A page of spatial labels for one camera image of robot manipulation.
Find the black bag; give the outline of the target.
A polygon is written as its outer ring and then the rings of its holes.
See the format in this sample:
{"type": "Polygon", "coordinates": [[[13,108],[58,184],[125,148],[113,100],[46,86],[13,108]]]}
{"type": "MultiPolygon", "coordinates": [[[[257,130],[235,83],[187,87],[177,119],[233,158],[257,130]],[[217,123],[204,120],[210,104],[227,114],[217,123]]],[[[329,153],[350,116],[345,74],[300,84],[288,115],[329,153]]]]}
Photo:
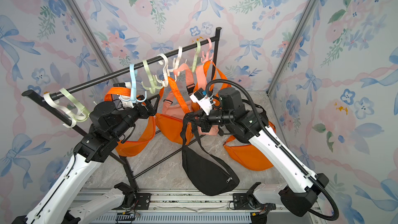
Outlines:
{"type": "Polygon", "coordinates": [[[180,136],[182,138],[182,167],[197,190],[207,196],[217,196],[234,190],[240,184],[239,177],[224,160],[204,149],[196,124],[183,124],[180,136]],[[211,160],[200,156],[187,146],[186,135],[189,125],[199,147],[212,158],[211,160]]]}
{"type": "Polygon", "coordinates": [[[269,126],[269,119],[267,116],[267,112],[261,105],[256,104],[250,100],[243,100],[243,102],[250,105],[252,107],[253,112],[256,111],[258,113],[265,127],[269,126]]]}

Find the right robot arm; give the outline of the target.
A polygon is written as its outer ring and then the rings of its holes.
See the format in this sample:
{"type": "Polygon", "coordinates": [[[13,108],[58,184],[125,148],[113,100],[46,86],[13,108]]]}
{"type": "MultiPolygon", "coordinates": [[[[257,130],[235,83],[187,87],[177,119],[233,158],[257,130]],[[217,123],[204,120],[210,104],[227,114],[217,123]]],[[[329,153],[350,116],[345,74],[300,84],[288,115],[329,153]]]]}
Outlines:
{"type": "MultiPolygon", "coordinates": [[[[320,194],[330,198],[326,191],[328,178],[312,171],[281,142],[265,112],[259,112],[259,105],[244,88],[220,90],[218,108],[214,108],[213,97],[206,89],[199,89],[190,97],[200,109],[184,116],[184,128],[191,126],[198,138],[200,131],[207,132],[215,125],[224,126],[234,138],[246,142],[253,165],[269,163],[283,176],[285,183],[282,185],[253,184],[246,193],[251,207],[264,211],[271,204],[281,204],[302,217],[314,213],[313,206],[320,194]]],[[[208,196],[232,191],[239,184],[237,174],[222,159],[216,156],[205,159],[187,145],[182,147],[182,166],[194,186],[208,196]]]]}

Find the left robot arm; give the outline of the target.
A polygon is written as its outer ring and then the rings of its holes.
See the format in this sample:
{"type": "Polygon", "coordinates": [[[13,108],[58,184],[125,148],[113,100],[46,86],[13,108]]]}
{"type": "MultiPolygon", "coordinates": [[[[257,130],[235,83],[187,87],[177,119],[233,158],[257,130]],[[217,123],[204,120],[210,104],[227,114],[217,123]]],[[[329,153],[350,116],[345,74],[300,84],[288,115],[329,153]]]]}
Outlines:
{"type": "Polygon", "coordinates": [[[74,154],[60,177],[44,198],[27,215],[18,216],[15,224],[89,224],[109,210],[132,209],[139,200],[137,187],[116,184],[109,192],[71,208],[73,200],[87,179],[105,162],[113,150],[125,141],[125,132],[139,119],[157,113],[160,96],[155,95],[133,108],[117,109],[113,101],[99,103],[90,114],[90,132],[75,146],[74,154]]]}

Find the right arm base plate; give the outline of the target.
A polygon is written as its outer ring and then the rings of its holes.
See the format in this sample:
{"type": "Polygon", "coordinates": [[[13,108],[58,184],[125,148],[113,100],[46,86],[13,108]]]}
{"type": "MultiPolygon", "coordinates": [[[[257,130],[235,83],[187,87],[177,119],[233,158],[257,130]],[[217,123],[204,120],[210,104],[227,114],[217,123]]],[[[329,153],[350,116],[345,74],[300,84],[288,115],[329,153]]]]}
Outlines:
{"type": "Polygon", "coordinates": [[[253,196],[248,196],[246,193],[232,194],[233,200],[232,209],[234,210],[251,210],[251,211],[273,211],[276,210],[276,205],[272,203],[260,203],[253,196]]]}

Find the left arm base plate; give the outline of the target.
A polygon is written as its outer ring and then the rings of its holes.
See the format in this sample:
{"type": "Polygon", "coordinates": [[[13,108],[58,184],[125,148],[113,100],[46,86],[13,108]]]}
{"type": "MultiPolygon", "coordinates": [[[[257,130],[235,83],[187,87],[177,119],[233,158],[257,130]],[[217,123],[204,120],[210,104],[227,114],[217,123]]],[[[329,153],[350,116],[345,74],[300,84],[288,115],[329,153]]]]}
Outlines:
{"type": "Polygon", "coordinates": [[[114,210],[148,210],[152,194],[150,193],[129,193],[122,195],[121,205],[114,208],[114,210]]]}

